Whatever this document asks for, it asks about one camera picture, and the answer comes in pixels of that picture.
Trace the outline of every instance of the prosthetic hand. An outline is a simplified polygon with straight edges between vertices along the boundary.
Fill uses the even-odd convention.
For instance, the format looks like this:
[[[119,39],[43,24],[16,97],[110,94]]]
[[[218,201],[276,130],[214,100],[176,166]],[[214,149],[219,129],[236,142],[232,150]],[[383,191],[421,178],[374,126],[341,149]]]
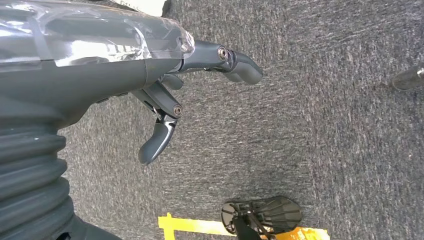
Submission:
[[[151,163],[183,108],[165,86],[177,74],[221,72],[256,84],[261,69],[220,44],[194,41],[176,22],[52,0],[0,2],[0,240],[118,240],[74,214],[59,129],[90,105],[134,94],[157,115],[141,147]]]

